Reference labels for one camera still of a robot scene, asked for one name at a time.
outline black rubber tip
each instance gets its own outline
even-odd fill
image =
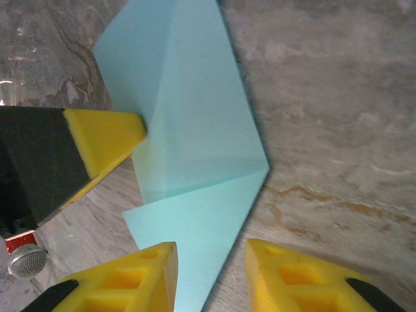
[[[370,283],[356,278],[347,278],[346,282],[377,312],[406,312],[396,302],[390,299],[388,295]]]
[[[56,284],[32,301],[21,312],[52,312],[79,285],[76,279]]]

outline red part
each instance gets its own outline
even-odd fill
[[[6,243],[7,252],[8,252],[9,255],[11,255],[12,252],[16,248],[18,248],[22,245],[36,244],[36,239],[34,238],[33,233],[29,233],[29,234],[26,234],[26,235],[16,237],[15,239],[5,240],[5,243]]]

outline marble surface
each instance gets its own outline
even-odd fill
[[[204,310],[248,311],[244,240],[259,237],[416,311],[413,1],[220,4],[272,170]],[[91,48],[123,5],[1,0],[0,103],[111,109]],[[121,211],[141,204],[127,160],[38,231],[51,257],[33,289],[136,250]]]
[[[7,272],[8,253],[5,243],[0,243],[0,310],[21,311],[38,295],[31,281],[17,279]]]

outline paper fold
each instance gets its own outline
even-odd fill
[[[140,248],[176,241],[176,312],[200,311],[268,172],[214,0],[130,0],[94,54],[114,109],[139,113]]]

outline yellow foam tip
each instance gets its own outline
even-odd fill
[[[164,242],[68,276],[75,288],[53,312],[172,312],[176,243]]]
[[[259,239],[246,242],[251,312],[374,312],[346,278],[347,268]]]
[[[91,179],[116,168],[146,136],[130,112],[66,109],[64,116]]]

